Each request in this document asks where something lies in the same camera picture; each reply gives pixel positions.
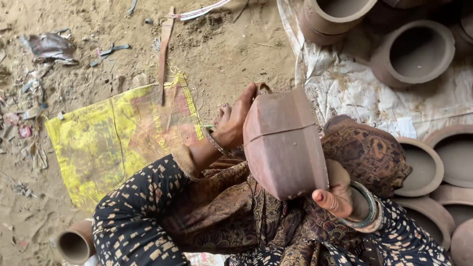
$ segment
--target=patterned dress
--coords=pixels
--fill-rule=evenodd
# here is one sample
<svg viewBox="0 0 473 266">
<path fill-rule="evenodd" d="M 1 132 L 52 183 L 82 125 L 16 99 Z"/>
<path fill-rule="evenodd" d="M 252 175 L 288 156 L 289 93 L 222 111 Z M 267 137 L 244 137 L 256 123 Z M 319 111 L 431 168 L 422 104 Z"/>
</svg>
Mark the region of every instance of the patterned dress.
<svg viewBox="0 0 473 266">
<path fill-rule="evenodd" d="M 105 266 L 189 265 L 183 254 L 188 247 L 183 244 L 183 250 L 181 245 L 175 244 L 161 221 L 166 213 L 173 211 L 169 208 L 173 207 L 171 203 L 188 189 L 193 180 L 193 177 L 181 170 L 172 155 L 167 155 L 146 166 L 105 196 L 93 214 L 94 242 L 100 262 Z M 378 220 L 360 231 L 370 233 L 383 257 L 383 265 L 450 266 L 446 251 L 414 221 L 406 218 L 403 208 L 390 200 L 381 202 L 382 211 Z M 287 212 L 286 207 L 284 205 L 283 213 Z M 243 239 L 249 238 L 245 236 L 245 232 L 241 234 Z M 284 244 L 279 247 L 266 245 L 261 239 L 257 242 L 249 240 L 244 247 L 246 252 L 230 256 L 226 265 L 285 265 L 285 260 L 294 260 L 291 257 L 293 252 L 298 253 L 307 247 L 314 253 L 319 249 L 326 251 L 321 253 L 320 259 L 313 256 L 315 259 L 308 261 L 311 266 L 368 265 L 346 249 L 334 245 L 334 241 L 307 239 L 293 243 L 294 239 L 290 248 L 286 248 Z M 222 244 L 215 251 L 224 249 L 230 242 L 222 243 L 227 244 Z M 204 246 L 201 247 L 202 251 L 209 251 Z"/>
</svg>

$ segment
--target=dirt ground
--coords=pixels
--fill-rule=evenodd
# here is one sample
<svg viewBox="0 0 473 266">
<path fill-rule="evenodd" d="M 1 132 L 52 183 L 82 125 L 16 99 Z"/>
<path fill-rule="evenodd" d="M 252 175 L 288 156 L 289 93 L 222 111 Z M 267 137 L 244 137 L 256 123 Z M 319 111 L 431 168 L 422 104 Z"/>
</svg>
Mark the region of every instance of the dirt ground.
<svg viewBox="0 0 473 266">
<path fill-rule="evenodd" d="M 133 88 L 133 78 L 142 73 L 147 82 L 155 82 L 158 54 L 152 44 L 160 36 L 158 22 L 170 6 L 175 6 L 176 13 L 183 13 L 215 2 L 138 0 L 128 18 L 125 13 L 131 0 L 0 0 L 0 25 L 12 26 L 0 33 L 0 59 L 2 50 L 6 52 L 0 66 L 11 72 L 0 82 L 0 93 L 5 94 L 7 103 L 0 104 L 1 113 L 31 105 L 34 99 L 22 94 L 21 89 L 28 82 L 28 73 L 43 67 L 33 63 L 34 56 L 21 45 L 22 34 L 65 27 L 71 30 L 80 65 L 55 64 L 42 78 L 49 105 L 45 114 L 53 118 L 60 111 L 67 113 L 120 93 L 116 87 L 120 76 L 125 77 L 123 90 Z M 189 79 L 204 123 L 211 121 L 220 104 L 233 103 L 251 81 L 265 81 L 275 91 L 294 86 L 295 58 L 276 1 L 250 0 L 249 7 L 232 23 L 244 4 L 245 0 L 233 0 L 204 17 L 175 23 L 168 57 Z M 155 24 L 145 24 L 146 18 L 152 18 Z M 114 66 L 104 61 L 90 68 L 89 63 L 97 59 L 97 50 L 107 50 L 111 42 L 129 44 L 132 49 L 111 55 Z M 107 80 L 111 73 L 113 79 Z M 0 154 L 0 266 L 61 265 L 62 258 L 52 240 L 73 221 L 90 216 L 70 201 L 44 121 L 38 125 L 38 138 L 22 140 L 17 136 L 0 143 L 0 149 L 6 152 Z M 22 155 L 21 150 L 32 142 L 45 149 L 47 169 L 35 170 L 33 161 Z M 22 195 L 21 188 L 15 187 L 18 182 L 33 195 Z"/>
</svg>

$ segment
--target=foot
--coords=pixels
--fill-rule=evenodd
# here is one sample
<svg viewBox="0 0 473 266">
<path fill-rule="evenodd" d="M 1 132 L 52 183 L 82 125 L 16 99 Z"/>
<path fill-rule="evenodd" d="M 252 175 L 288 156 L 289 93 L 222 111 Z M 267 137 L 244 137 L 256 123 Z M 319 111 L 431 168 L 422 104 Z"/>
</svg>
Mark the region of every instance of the foot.
<svg viewBox="0 0 473 266">
<path fill-rule="evenodd" d="M 228 104 L 222 104 L 220 106 L 217 115 L 213 118 L 212 124 L 215 129 L 219 129 L 228 122 L 230 114 L 232 113 L 232 107 Z"/>
</svg>

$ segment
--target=sleeve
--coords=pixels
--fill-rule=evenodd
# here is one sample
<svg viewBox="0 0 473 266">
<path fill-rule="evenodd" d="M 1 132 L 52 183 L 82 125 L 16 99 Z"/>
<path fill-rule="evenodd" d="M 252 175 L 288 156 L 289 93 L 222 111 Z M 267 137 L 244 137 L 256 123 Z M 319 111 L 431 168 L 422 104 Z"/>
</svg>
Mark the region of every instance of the sleeve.
<svg viewBox="0 0 473 266">
<path fill-rule="evenodd" d="M 359 231 L 373 232 L 372 240 L 385 266 L 451 266 L 445 249 L 407 218 L 402 207 L 391 200 L 378 204 L 380 214 L 374 226 Z"/>
<path fill-rule="evenodd" d="M 178 165 L 193 168 L 186 149 L 180 160 L 170 154 L 146 166 L 99 202 L 92 233 L 102 265 L 190 264 L 158 224 L 172 198 L 198 177 Z"/>
</svg>

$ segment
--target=metal bangle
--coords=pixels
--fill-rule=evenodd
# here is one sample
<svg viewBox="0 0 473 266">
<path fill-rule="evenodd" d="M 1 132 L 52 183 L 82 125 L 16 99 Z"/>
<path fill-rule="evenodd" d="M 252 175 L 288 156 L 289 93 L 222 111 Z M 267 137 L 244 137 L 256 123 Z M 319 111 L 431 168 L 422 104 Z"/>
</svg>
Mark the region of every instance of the metal bangle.
<svg viewBox="0 0 473 266">
<path fill-rule="evenodd" d="M 230 152 L 228 152 L 226 149 L 222 148 L 216 141 L 214 138 L 212 138 L 212 136 L 210 135 L 210 132 L 209 132 L 209 129 L 206 128 L 206 127 L 202 127 L 202 131 L 204 132 L 205 136 L 207 137 L 207 139 L 210 141 L 210 143 L 212 143 L 215 148 L 217 148 L 217 150 L 219 150 L 223 155 L 225 155 L 226 157 L 229 157 L 231 158 L 232 155 L 230 154 Z"/>
<path fill-rule="evenodd" d="M 373 194 L 369 190 L 367 190 L 362 184 L 352 180 L 351 187 L 358 190 L 365 197 L 366 201 L 368 201 L 368 206 L 369 206 L 368 216 L 366 217 L 364 221 L 361 221 L 361 222 L 353 222 L 347 219 L 339 219 L 339 220 L 341 223 L 343 223 L 346 226 L 350 226 L 351 228 L 362 229 L 371 225 L 378 217 L 378 213 L 379 213 L 378 204 L 376 203 L 376 200 Z"/>
</svg>

